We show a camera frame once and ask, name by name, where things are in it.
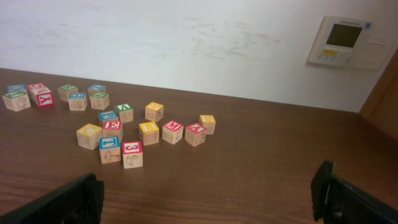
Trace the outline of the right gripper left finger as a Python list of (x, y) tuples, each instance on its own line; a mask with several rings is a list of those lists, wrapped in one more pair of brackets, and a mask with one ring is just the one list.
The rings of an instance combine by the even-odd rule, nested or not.
[(100, 223), (104, 182), (85, 174), (1, 216), (1, 223)]

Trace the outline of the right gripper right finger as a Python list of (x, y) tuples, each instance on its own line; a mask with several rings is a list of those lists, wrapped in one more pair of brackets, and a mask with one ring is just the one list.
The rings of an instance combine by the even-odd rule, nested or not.
[(322, 162), (311, 181), (313, 218), (324, 224), (397, 224), (397, 210), (333, 173), (335, 163)]

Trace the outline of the yellow C block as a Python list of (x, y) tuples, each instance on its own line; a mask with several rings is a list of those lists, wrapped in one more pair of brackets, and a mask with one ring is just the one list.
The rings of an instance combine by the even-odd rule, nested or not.
[(99, 146), (103, 137), (102, 128), (94, 124), (86, 124), (76, 131), (78, 145), (86, 149), (94, 150)]

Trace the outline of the blue T block right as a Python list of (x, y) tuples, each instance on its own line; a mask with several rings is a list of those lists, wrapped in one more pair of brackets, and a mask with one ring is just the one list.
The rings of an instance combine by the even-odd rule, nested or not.
[(121, 145), (118, 136), (99, 139), (99, 153), (102, 164), (121, 161)]

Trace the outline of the red 3 block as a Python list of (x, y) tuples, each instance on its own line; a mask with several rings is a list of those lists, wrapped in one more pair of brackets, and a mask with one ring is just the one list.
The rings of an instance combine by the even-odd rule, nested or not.
[(125, 169), (143, 166), (143, 146), (140, 141), (123, 142), (122, 155)]

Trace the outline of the red E block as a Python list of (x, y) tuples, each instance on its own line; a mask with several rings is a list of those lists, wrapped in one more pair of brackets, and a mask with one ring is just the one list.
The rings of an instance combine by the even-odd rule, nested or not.
[(123, 122), (122, 121), (105, 121), (103, 123), (103, 137), (112, 137), (117, 136), (119, 138), (119, 142), (122, 141), (123, 138)]

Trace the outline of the blue P block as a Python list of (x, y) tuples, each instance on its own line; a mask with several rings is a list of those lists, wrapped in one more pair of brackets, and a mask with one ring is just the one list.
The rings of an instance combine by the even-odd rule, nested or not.
[(100, 112), (98, 114), (98, 117), (99, 117), (99, 125), (100, 126), (103, 126), (105, 121), (118, 121), (119, 120), (119, 116), (118, 116), (117, 112), (115, 112), (115, 110)]

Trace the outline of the yellow B block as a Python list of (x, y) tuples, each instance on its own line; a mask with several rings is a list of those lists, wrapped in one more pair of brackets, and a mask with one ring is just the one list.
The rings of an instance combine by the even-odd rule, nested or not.
[(159, 142), (159, 127), (154, 121), (139, 124), (139, 137), (143, 146)]

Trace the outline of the green V block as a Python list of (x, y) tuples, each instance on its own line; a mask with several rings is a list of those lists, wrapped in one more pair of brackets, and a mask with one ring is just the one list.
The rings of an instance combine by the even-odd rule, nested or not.
[(119, 116), (119, 120), (123, 123), (128, 123), (134, 120), (134, 110), (130, 104), (124, 103), (116, 105), (115, 110)]

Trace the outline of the blue H block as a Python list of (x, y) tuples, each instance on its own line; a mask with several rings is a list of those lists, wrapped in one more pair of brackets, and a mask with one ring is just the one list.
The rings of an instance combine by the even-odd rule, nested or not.
[(71, 93), (68, 97), (70, 111), (84, 111), (87, 107), (86, 93)]

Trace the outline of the green N block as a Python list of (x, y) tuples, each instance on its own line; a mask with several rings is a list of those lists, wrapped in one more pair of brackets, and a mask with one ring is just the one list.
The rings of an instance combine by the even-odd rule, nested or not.
[(109, 93), (97, 91), (90, 95), (91, 107), (96, 110), (105, 110), (109, 106)]

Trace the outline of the wooden cabinet edge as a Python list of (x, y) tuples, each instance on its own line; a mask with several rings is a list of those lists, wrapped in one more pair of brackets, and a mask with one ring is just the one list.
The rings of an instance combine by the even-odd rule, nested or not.
[(397, 140), (397, 50), (360, 109), (359, 115)]

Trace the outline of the green R block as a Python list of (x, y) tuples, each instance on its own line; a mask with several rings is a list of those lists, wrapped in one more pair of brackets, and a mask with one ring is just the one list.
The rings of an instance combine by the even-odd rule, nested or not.
[(65, 102), (68, 102), (68, 98), (71, 93), (76, 93), (76, 92), (78, 92), (78, 87), (72, 84), (66, 84), (58, 87), (58, 94), (60, 100)]

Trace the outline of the plain face red-edged block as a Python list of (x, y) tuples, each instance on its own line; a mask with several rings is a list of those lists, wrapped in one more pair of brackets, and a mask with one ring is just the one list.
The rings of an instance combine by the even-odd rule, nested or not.
[(47, 87), (33, 89), (31, 93), (38, 107), (53, 106), (55, 104), (53, 93)]

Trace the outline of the blue X block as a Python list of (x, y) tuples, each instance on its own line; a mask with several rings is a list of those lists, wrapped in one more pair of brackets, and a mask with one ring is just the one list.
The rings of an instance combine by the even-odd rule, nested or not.
[(92, 94), (96, 92), (106, 92), (106, 86), (105, 85), (99, 85), (99, 84), (93, 84), (88, 87), (88, 95), (91, 96)]

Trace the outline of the red M block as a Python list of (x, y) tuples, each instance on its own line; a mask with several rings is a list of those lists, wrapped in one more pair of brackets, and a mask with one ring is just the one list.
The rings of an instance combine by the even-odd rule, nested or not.
[(162, 126), (162, 139), (176, 144), (183, 136), (183, 124), (170, 120)]

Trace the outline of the yellow block top right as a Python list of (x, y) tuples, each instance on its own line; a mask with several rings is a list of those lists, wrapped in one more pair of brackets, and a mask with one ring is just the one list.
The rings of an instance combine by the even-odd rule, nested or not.
[(158, 122), (164, 116), (164, 105), (151, 102), (145, 107), (145, 119)]

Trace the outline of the green Z block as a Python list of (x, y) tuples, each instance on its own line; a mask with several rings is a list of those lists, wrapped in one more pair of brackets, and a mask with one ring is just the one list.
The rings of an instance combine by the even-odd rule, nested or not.
[(20, 111), (31, 107), (28, 94), (23, 91), (13, 91), (2, 95), (7, 109)]

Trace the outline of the red Q block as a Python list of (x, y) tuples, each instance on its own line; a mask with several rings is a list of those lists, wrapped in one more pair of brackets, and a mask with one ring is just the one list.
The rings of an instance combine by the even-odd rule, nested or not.
[(38, 90), (41, 88), (45, 88), (45, 85), (43, 83), (35, 83), (35, 84), (30, 84), (27, 85), (27, 89), (32, 93), (34, 90)]

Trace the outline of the blue D block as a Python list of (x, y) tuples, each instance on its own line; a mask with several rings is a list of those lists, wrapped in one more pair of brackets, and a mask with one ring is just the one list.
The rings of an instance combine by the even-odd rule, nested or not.
[(14, 91), (21, 91), (24, 93), (27, 93), (27, 88), (25, 85), (21, 84), (21, 85), (9, 85), (7, 86), (7, 91), (10, 92), (14, 92)]

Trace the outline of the red A block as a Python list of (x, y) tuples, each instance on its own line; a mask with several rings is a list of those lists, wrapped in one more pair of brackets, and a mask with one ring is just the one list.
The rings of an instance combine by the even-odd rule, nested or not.
[(185, 129), (185, 140), (192, 146), (205, 142), (206, 128), (200, 123), (189, 124)]

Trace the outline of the yellow block far right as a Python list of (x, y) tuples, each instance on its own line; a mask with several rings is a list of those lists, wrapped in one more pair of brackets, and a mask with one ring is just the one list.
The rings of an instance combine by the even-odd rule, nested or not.
[(201, 114), (199, 123), (206, 129), (207, 134), (214, 134), (216, 119), (210, 114)]

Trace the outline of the wall thermostat panel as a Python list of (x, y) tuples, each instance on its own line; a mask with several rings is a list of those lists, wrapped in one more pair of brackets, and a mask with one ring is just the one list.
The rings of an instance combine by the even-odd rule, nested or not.
[(370, 21), (325, 16), (308, 55), (308, 62), (377, 70), (391, 46), (390, 38), (373, 35)]

